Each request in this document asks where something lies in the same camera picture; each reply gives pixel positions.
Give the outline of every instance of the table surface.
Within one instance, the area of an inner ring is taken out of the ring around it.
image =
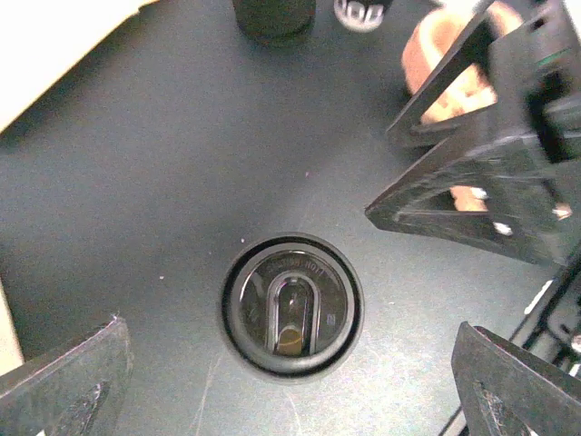
[[[458,406],[459,324],[508,336],[551,272],[363,214],[420,156],[382,131],[432,5],[396,0],[357,35],[324,0],[307,44],[271,51],[204,3],[147,6],[0,137],[0,269],[25,356],[126,318],[119,435],[437,434]],[[350,358],[298,385],[249,372],[217,311],[234,256],[289,231],[339,247],[366,298]]]

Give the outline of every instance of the black cylinder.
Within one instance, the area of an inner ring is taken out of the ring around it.
[[[316,0],[233,0],[239,28],[251,39],[274,46],[306,39]]]

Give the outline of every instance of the beige object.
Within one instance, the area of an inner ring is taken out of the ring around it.
[[[488,11],[501,35],[506,35],[522,25],[520,15],[501,2],[495,2]],[[413,94],[424,84],[471,18],[471,13],[459,9],[436,9],[416,26],[401,56],[408,88]],[[473,64],[430,106],[422,115],[421,121],[426,124],[437,123],[486,107],[496,100],[497,96],[487,78]],[[487,209],[484,202],[474,196],[469,186],[454,186],[450,192],[459,211]]]
[[[0,1],[0,132],[115,27],[153,1]]]
[[[18,368],[24,362],[8,301],[0,283],[0,376]]]

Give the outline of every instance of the dark gray surface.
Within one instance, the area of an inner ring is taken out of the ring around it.
[[[119,435],[436,434],[458,405],[460,322],[508,336],[548,273],[363,215],[419,157],[380,133],[431,6],[397,1],[355,35],[325,0],[310,41],[273,53],[205,3],[145,8],[2,135],[2,278],[26,356],[118,312],[135,353]],[[339,247],[367,312],[342,367],[283,387],[226,349],[216,304],[244,244],[286,231]]]

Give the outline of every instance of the screw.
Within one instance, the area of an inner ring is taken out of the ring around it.
[[[571,348],[576,352],[581,353],[581,334],[576,334],[571,340]]]
[[[479,200],[486,200],[488,198],[487,192],[482,188],[472,188],[470,191]]]
[[[510,226],[503,223],[493,223],[493,224],[496,231],[499,232],[500,234],[504,234],[505,236],[510,236],[512,234],[512,229],[510,228]]]
[[[571,210],[571,206],[566,203],[558,203],[555,205],[555,209],[553,209],[553,213],[556,215],[556,218],[561,221],[565,220],[569,216],[573,214]]]

